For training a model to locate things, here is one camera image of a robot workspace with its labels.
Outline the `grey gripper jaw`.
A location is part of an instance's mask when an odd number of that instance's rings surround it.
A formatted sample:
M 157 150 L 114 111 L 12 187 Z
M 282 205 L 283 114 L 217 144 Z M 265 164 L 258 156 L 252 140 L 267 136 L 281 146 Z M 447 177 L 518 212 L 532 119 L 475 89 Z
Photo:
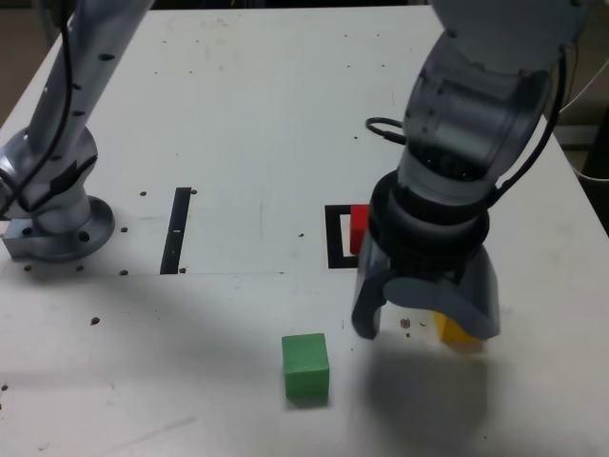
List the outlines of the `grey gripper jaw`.
M 363 239 L 359 255 L 351 323 L 356 333 L 373 340 L 379 332 L 381 308 L 386 303 L 383 286 L 393 277 L 389 257 L 370 233 Z
M 480 340 L 500 334 L 498 280 L 485 248 L 469 261 L 457 284 L 446 278 L 399 277 L 383 286 L 383 296 L 402 308 L 437 311 Z

